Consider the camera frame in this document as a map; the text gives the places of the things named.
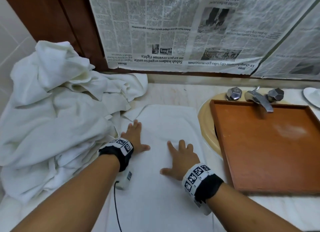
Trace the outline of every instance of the hand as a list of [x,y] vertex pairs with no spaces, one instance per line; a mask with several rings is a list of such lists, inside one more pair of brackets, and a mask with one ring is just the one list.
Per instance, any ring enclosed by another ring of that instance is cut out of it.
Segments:
[[179,141],[179,151],[172,146],[170,141],[167,144],[172,156],[172,168],[163,168],[160,174],[182,180],[192,166],[200,163],[198,155],[193,152],[192,144],[186,147],[184,140]]
[[134,147],[134,154],[141,153],[143,151],[150,150],[150,146],[146,144],[141,144],[140,135],[141,135],[141,122],[134,120],[133,125],[130,123],[128,125],[127,132],[122,132],[121,137],[126,140],[129,140]]

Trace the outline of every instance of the brown wooden tray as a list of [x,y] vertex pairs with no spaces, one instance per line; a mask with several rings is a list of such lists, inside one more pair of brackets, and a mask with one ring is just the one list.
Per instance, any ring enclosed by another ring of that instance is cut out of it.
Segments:
[[228,182],[244,193],[319,194],[320,122],[310,107],[211,100]]

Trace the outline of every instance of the chrome faucet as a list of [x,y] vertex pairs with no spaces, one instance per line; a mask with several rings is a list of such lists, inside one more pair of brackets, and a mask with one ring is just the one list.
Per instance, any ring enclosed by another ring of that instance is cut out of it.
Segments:
[[267,112],[273,112],[273,108],[268,99],[261,93],[257,92],[260,87],[256,87],[253,91],[249,90],[244,94],[246,101],[253,101],[263,106]]

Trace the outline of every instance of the newspaper article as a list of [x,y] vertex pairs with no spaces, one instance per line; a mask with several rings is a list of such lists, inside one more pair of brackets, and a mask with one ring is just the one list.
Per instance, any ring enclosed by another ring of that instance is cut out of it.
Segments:
[[320,80],[320,4],[301,21],[252,77]]
[[109,68],[251,74],[315,0],[89,0]]

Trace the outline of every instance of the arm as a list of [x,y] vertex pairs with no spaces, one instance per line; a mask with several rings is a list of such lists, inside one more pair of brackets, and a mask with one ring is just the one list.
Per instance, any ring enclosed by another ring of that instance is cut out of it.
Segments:
[[[140,143],[141,123],[129,124],[121,136],[134,153],[149,150]],[[90,232],[119,172],[115,155],[101,155],[26,216],[12,232]]]
[[[192,166],[200,163],[193,152],[193,146],[189,144],[186,148],[183,140],[180,140],[178,150],[171,142],[168,142],[168,148],[173,160],[172,168],[161,169],[160,173],[163,175],[182,180]],[[217,193],[207,199],[206,203],[229,232],[300,231],[225,183],[221,184]]]

